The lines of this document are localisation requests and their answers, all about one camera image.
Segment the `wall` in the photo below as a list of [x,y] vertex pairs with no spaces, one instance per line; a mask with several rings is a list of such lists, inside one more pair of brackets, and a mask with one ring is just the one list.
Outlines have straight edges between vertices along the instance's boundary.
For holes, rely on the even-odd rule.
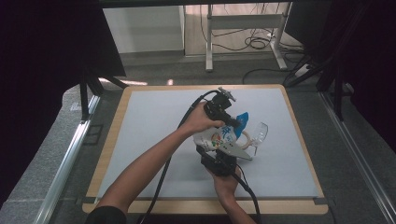
[[183,50],[182,7],[105,8],[119,53]]

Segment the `gray floor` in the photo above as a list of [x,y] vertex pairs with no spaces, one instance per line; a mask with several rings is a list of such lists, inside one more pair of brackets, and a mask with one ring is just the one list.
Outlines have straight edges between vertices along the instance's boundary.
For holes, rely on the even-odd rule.
[[[277,69],[272,54],[218,56],[214,72],[205,72],[203,57],[161,56],[127,60],[127,77],[120,79],[147,82],[149,85],[225,85],[242,84],[243,75],[252,69]],[[286,73],[258,71],[250,74],[246,84],[279,84]],[[323,192],[332,207],[337,223],[387,223],[372,192],[367,188],[340,133],[335,129],[326,108],[315,89],[318,77],[311,77],[298,86],[287,89],[290,102],[303,133]],[[122,90],[103,83],[105,93],[92,118],[92,132],[102,127],[98,139],[85,139],[74,168],[64,187],[49,223],[83,223],[87,216],[81,210],[91,177],[100,156],[106,134],[116,111]],[[51,181],[62,162],[80,119],[79,88],[64,94],[64,106],[18,186],[0,211],[0,223],[32,223]],[[343,100],[345,125],[358,143],[378,180],[393,202],[396,201],[396,155],[378,136],[355,107]],[[135,223],[137,216],[129,216]],[[153,216],[148,223],[222,223],[221,217]],[[331,213],[324,216],[264,215],[264,223],[335,223]]]

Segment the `person's right hand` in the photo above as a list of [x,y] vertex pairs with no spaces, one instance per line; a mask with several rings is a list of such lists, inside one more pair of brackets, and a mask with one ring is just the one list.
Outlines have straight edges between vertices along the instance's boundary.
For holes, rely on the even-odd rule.
[[207,117],[206,112],[204,111],[204,105],[206,102],[199,103],[190,113],[189,117],[180,127],[184,129],[188,134],[193,135],[195,133],[202,132],[206,129],[212,127],[221,127],[224,126],[224,121],[221,120],[211,120]]

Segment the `human hand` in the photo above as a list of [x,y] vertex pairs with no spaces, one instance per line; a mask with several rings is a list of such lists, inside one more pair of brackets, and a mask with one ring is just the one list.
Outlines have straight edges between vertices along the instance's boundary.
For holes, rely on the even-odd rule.
[[[235,201],[235,190],[238,186],[238,181],[231,175],[227,176],[217,176],[212,172],[207,170],[213,177],[215,191],[218,194],[219,201],[223,206],[225,204],[231,203]],[[236,167],[235,173],[240,177],[241,170]]]
[[221,120],[211,120],[204,111],[206,102],[199,103],[190,113],[189,117],[180,127],[185,129],[189,134],[199,133],[212,127],[221,127],[225,123]]

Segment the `black sleeve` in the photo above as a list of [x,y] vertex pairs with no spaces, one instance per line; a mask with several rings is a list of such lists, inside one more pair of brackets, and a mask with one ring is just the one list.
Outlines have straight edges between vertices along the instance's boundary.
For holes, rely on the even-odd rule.
[[126,224],[126,216],[113,206],[95,208],[87,217],[85,224]]

